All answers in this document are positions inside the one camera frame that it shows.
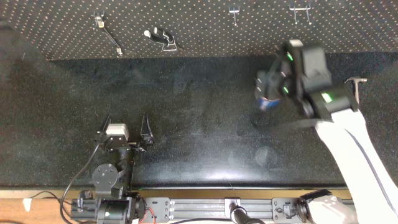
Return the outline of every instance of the black work surface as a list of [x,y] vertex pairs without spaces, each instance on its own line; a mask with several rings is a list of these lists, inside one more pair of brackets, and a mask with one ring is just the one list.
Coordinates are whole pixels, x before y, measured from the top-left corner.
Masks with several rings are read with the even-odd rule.
[[[138,137],[149,114],[155,146],[136,154],[135,188],[344,187],[315,131],[283,131],[302,119],[291,102],[260,112],[254,76],[273,56],[67,60],[46,62],[21,44],[3,46],[0,82],[0,186],[64,188],[93,151],[107,113]],[[9,53],[8,48],[15,48]],[[384,165],[398,183],[397,54],[331,54],[335,82],[359,75],[360,109]],[[98,152],[75,183],[108,161]]]

